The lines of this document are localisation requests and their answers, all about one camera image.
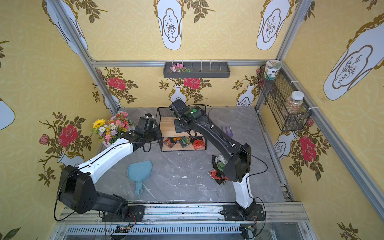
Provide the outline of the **black wire two-tier shelf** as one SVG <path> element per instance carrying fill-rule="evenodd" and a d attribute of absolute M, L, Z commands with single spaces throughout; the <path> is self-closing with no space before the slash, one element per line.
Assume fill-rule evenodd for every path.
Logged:
<path fill-rule="evenodd" d="M 193 130 L 181 128 L 180 120 L 168 107 L 157 108 L 156 121 L 160 126 L 162 152 L 205 151 L 207 140 L 203 135 Z"/>

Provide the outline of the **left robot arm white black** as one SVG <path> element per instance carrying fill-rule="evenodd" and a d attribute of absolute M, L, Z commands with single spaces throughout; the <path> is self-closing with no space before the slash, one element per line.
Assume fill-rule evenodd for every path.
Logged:
<path fill-rule="evenodd" d="M 128 201 L 117 195 L 98 192 L 95 183 L 120 160 L 161 137 L 159 128 L 143 132 L 139 129 L 128 131 L 89 161 L 77 167 L 65 167 L 61 173 L 56 202 L 63 203 L 77 214 L 99 211 L 107 213 L 110 221 L 126 222 L 132 216 Z"/>

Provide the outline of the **white tea bag packet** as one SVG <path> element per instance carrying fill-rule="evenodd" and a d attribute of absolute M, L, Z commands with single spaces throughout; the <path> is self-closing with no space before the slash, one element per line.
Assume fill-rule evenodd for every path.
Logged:
<path fill-rule="evenodd" d="M 214 161 L 216 164 L 218 164 L 218 163 L 226 164 L 227 163 L 227 161 L 225 160 L 225 158 L 222 155 L 219 155 L 218 157 L 214 156 Z"/>

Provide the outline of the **shelf dark red bag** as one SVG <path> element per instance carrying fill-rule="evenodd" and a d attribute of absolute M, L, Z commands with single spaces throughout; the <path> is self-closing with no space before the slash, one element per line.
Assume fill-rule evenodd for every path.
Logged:
<path fill-rule="evenodd" d="M 174 140 L 174 138 L 166 138 L 166 139 L 164 139 L 164 141 L 163 141 L 163 144 L 164 144 L 167 148 L 169 148 L 169 149 L 171 149 L 176 143 L 177 143 L 177 142 Z"/>

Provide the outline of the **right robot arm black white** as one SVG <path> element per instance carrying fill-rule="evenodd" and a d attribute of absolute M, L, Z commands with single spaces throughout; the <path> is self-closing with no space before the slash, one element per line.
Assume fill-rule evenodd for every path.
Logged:
<path fill-rule="evenodd" d="M 209 114 L 199 106 L 188 107 L 183 101 L 174 101 L 170 110 L 180 122 L 183 132 L 194 131 L 203 135 L 219 150 L 225 163 L 222 173 L 235 189 L 235 204 L 223 207 L 221 215 L 226 221 L 264 221 L 266 210 L 263 203 L 257 204 L 252 195 L 250 170 L 252 149 L 248 144 L 240 144 L 215 125 Z"/>

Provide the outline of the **green oolong tea bag packet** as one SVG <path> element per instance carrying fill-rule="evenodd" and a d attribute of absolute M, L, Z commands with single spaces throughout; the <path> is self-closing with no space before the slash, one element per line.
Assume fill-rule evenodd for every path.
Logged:
<path fill-rule="evenodd" d="M 218 167 L 218 170 L 223 172 L 224 171 L 224 167 L 225 167 L 226 164 L 222 163 L 222 162 L 217 162 L 217 167 Z"/>

